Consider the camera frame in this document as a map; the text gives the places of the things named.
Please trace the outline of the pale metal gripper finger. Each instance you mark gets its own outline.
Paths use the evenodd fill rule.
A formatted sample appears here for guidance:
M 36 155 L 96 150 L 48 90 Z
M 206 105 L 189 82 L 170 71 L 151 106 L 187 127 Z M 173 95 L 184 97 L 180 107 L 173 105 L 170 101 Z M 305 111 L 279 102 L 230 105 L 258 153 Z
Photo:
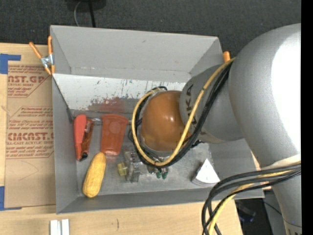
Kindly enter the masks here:
M 124 152 L 126 166 L 138 166 L 138 156 L 136 152 Z
M 141 175 L 141 170 L 139 167 L 128 167 L 126 173 L 126 180 L 131 183 L 137 183 L 139 181 L 139 177 Z

